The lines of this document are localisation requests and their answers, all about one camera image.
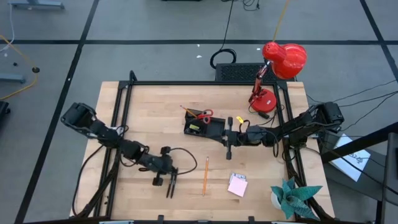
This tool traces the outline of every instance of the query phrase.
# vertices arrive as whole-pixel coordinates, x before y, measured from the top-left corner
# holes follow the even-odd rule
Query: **pencil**
[[[209,157],[206,158],[205,181],[203,182],[203,192],[202,192],[203,196],[205,196],[205,193],[206,193],[206,182],[207,182],[207,170],[208,169],[209,169]]]
[[[185,107],[183,107],[182,105],[180,105],[182,109],[186,110],[189,114],[191,114],[192,116],[194,116],[195,118],[198,118],[198,116],[194,113],[192,113],[190,110],[186,109]]]

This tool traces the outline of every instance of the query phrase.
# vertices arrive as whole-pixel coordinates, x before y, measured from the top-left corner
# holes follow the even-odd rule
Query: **sticky note pad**
[[[228,191],[240,197],[243,197],[244,191],[246,190],[247,186],[248,183],[245,180],[234,176],[232,177],[231,183],[229,184]]]

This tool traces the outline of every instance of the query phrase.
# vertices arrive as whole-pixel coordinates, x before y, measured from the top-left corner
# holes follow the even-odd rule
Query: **white paper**
[[[347,137],[346,134],[343,134],[340,139],[337,141],[335,145],[335,149],[337,147],[343,146],[349,142],[351,142],[349,137]],[[361,150],[358,152],[355,152],[353,154],[344,156],[343,158],[346,159],[348,162],[350,162],[352,165],[356,166],[358,169],[363,170],[365,168],[366,163],[368,162],[369,159],[358,159],[358,158],[369,158],[370,154],[366,152],[365,150]],[[346,174],[348,177],[353,179],[355,182],[358,181],[359,176],[361,176],[361,172],[356,170],[354,167],[349,165],[346,161],[343,159],[335,159],[334,161],[329,162],[331,165],[336,167],[338,170],[342,171],[344,174]]]

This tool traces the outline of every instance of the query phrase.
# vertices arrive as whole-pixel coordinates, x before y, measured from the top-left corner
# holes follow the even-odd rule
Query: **metal stand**
[[[56,1],[43,1],[43,0],[20,0],[12,1],[10,3],[12,6],[46,6],[46,7],[59,7],[60,9],[65,9],[62,2]]]
[[[0,81],[25,83],[23,75],[0,73]]]

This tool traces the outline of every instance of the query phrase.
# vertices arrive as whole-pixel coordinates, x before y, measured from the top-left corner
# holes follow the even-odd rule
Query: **wooden tabletop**
[[[103,82],[96,112],[98,119],[110,125],[118,82]],[[296,117],[308,108],[303,83],[288,83],[290,104]],[[264,123],[264,118],[248,111],[248,98],[252,86],[133,86],[127,119],[130,127],[126,139],[139,141],[150,147],[150,153],[159,155],[163,146],[183,147],[197,159],[198,167],[186,175],[179,175],[173,199],[166,198],[170,176],[164,176],[163,186],[152,186],[153,172],[139,172],[138,166],[120,166],[112,219],[156,220],[164,215],[165,220],[285,220],[282,211],[275,209],[270,200],[273,185],[281,185],[287,179],[285,164],[280,157],[272,155],[272,148],[232,147],[232,160],[226,160],[226,148],[206,138],[183,134],[185,111],[180,105],[196,110],[212,109],[214,117],[234,118],[233,129],[238,130],[235,117],[249,119],[251,124]],[[118,120],[123,111],[122,97]],[[275,119],[273,127],[279,125]],[[99,144],[89,140],[85,159]],[[307,146],[318,150],[316,140],[309,139]],[[105,150],[102,150],[86,165],[76,198],[76,209],[80,211],[98,188]],[[170,153],[179,172],[194,166],[192,158],[183,151]],[[310,150],[301,150],[308,185],[322,185],[315,199],[323,209],[334,217],[330,194],[320,156]],[[206,157],[210,158],[206,195],[202,196]],[[244,174],[248,186],[244,197],[227,191],[232,172]],[[106,205],[102,206],[104,215]]]

